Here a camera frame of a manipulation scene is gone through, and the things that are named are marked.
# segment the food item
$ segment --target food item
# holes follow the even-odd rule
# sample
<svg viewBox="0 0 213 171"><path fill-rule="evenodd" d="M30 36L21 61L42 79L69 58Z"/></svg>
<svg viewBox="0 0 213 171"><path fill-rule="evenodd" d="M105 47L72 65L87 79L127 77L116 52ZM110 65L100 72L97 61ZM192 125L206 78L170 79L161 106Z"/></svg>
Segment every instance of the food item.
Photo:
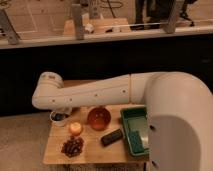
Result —
<svg viewBox="0 0 213 171"><path fill-rule="evenodd" d="M70 136L62 146L61 152L68 157L78 156L82 153L84 140L81 137Z"/></svg>
<svg viewBox="0 0 213 171"><path fill-rule="evenodd" d="M78 136L83 131L83 126L79 122L73 122L70 123L69 130L73 136Z"/></svg>
<svg viewBox="0 0 213 171"><path fill-rule="evenodd" d="M112 144L113 142L119 140L123 138L123 133L121 131L121 129L117 129L107 135L104 135L102 138L101 138L101 142L104 146L107 146L109 144Z"/></svg>
<svg viewBox="0 0 213 171"><path fill-rule="evenodd" d="M96 107L92 109L87 117L87 123L97 131L104 130L110 123L110 112L104 107Z"/></svg>

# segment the small bowl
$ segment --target small bowl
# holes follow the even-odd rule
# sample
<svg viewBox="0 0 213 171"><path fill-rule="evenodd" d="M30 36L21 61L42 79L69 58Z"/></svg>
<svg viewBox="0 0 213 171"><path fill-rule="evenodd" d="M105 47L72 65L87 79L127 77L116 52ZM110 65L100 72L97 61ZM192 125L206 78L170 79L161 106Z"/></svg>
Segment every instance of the small bowl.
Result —
<svg viewBox="0 0 213 171"><path fill-rule="evenodd" d="M67 114L60 114L57 112L51 112L50 113L50 120L59 127L65 126L69 120L69 115Z"/></svg>
<svg viewBox="0 0 213 171"><path fill-rule="evenodd" d="M92 109L87 116L87 123L97 131L103 131L111 121L110 112L104 107Z"/></svg>

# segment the floor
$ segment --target floor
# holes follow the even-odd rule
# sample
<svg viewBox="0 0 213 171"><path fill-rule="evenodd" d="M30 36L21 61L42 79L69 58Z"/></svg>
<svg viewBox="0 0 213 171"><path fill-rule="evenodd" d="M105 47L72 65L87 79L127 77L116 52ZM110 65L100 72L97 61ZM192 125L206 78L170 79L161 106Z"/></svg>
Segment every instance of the floor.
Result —
<svg viewBox="0 0 213 171"><path fill-rule="evenodd" d="M57 166L42 163L49 113L0 117L0 171L142 171L142 164Z"/></svg>
<svg viewBox="0 0 213 171"><path fill-rule="evenodd" d="M13 0L4 6L15 30L23 39L62 35L65 21L71 15L72 0ZM135 22L134 0L111 0L116 17L127 18L129 24ZM112 18L112 14L104 0L99 0L104 18ZM189 5L188 14L195 20L196 25L213 24L213 1L198 0ZM88 7L82 9L82 14L88 13Z"/></svg>

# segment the wooden table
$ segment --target wooden table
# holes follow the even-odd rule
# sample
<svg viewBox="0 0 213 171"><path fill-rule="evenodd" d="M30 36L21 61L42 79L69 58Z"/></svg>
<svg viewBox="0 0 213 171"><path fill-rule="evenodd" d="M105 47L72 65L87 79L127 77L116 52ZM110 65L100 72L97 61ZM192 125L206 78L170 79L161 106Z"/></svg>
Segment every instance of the wooden table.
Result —
<svg viewBox="0 0 213 171"><path fill-rule="evenodd" d="M75 86L92 82L92 80L65 81L65 86ZM132 157L124 139L119 140L107 147L103 147L100 138L118 128L122 129L120 110L133 105L111 105L106 106L111 113L111 122L104 131L95 131L87 124L87 115L93 107L81 107L73 109L69 122L80 122L84 130L81 137L84 139L83 152L76 157L69 158L61 153L63 143L69 139L68 124L64 127L51 125L44 164L86 164L86 163L127 163L148 161L148 156Z"/></svg>
<svg viewBox="0 0 213 171"><path fill-rule="evenodd" d="M129 23L126 18L105 18L105 19L83 19L83 26L86 24L92 24L94 26L93 34L104 34L106 30L112 28L113 26L119 26L121 28L121 32L131 32L129 27ZM73 20L67 20L64 26L63 35L74 36Z"/></svg>

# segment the tiled floor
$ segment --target tiled floor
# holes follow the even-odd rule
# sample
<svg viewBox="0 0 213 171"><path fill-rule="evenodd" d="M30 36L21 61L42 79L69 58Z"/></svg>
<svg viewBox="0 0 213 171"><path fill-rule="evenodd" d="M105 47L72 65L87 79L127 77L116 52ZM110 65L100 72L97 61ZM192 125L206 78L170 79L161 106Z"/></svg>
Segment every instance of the tiled floor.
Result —
<svg viewBox="0 0 213 171"><path fill-rule="evenodd" d="M107 6L103 1L99 1L100 6ZM116 17L125 17L129 24L134 24L135 1L118 1L123 6L113 9ZM8 15L16 31L23 38L61 35L64 23L71 15L71 0L13 0L9 3L11 6L7 9ZM196 25L212 25L212 9L212 0L198 0L193 5L189 5L188 14ZM87 12L87 7L82 9L83 14ZM101 13L104 18L112 17L109 8L101 8Z"/></svg>

